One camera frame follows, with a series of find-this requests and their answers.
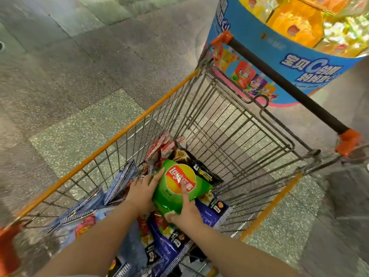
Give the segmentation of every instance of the left hand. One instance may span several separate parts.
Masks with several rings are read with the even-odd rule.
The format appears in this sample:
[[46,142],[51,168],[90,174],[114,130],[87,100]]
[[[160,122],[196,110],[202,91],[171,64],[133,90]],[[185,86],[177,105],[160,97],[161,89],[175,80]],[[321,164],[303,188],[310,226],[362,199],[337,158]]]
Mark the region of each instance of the left hand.
[[155,208],[151,199],[164,171],[165,169],[162,168],[155,176],[149,174],[131,183],[125,202],[135,205],[139,215],[154,211]]

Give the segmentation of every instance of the cylindrical display bin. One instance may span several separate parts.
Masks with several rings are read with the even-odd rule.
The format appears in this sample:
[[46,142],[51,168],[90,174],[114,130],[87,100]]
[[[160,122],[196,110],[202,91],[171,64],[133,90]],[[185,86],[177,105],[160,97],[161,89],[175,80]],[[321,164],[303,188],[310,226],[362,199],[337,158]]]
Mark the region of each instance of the cylindrical display bin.
[[[220,0],[205,46],[229,30],[252,53],[311,95],[369,53],[367,1]],[[214,50],[209,56],[214,57],[215,65],[243,92],[268,96],[270,106],[297,104],[293,97],[227,46]],[[230,81],[225,81],[245,96]]]

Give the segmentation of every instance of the forearm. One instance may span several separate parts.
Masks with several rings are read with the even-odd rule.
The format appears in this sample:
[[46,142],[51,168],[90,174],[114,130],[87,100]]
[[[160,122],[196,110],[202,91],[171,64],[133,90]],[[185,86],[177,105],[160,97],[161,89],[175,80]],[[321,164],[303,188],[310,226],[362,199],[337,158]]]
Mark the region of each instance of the forearm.
[[105,277],[137,209],[123,202],[111,214],[78,237],[36,274],[36,277],[97,275]]
[[300,276],[292,267],[255,247],[224,236],[203,224],[188,230],[187,235],[219,269],[224,277]]

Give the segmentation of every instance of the pink bottom border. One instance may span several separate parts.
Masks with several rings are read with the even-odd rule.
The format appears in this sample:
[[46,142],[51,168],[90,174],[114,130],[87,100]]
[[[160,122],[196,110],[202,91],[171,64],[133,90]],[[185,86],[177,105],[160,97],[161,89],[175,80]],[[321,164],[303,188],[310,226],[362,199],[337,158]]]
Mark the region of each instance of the pink bottom border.
[[[244,94],[241,90],[239,90],[237,87],[235,87],[233,85],[233,83],[231,83],[230,80],[227,77],[225,77],[221,72],[219,72],[218,69],[213,68],[213,71],[214,71],[214,73],[217,77],[222,79],[230,88],[235,90],[237,92],[237,94],[239,94],[241,97],[245,98],[246,100],[249,100],[249,98],[246,96],[246,94]],[[265,99],[263,99],[263,98],[257,98],[256,101],[259,102],[261,105],[265,105]],[[285,107],[290,107],[290,106],[294,106],[294,105],[298,105],[298,104],[299,104],[299,102],[290,103],[290,104],[276,104],[276,103],[273,103],[273,102],[269,102],[269,106],[276,107],[276,108],[285,108]]]

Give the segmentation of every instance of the metal wire grid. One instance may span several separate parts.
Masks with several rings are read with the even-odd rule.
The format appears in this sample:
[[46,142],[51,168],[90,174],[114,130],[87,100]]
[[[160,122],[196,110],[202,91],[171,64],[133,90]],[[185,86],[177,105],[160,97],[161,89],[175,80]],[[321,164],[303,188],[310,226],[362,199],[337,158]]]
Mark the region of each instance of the metal wire grid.
[[[220,231],[237,238],[304,162],[294,150],[292,140],[296,139],[287,128],[278,122],[276,126],[278,120],[263,106],[251,97],[248,102],[241,100],[209,71],[209,65],[205,66],[28,214],[26,236],[34,243],[43,240],[40,229],[98,185],[103,184],[106,190],[131,158],[140,166],[150,145],[167,129],[173,138],[185,136],[189,151],[224,179],[214,191],[234,211]],[[249,110],[251,103],[258,107],[258,113]],[[263,116],[265,113],[274,123]],[[51,235],[48,241],[64,238]],[[50,255],[56,250],[48,248]],[[194,270],[188,259],[189,255],[181,266],[193,271],[194,276],[202,275],[206,263]]]

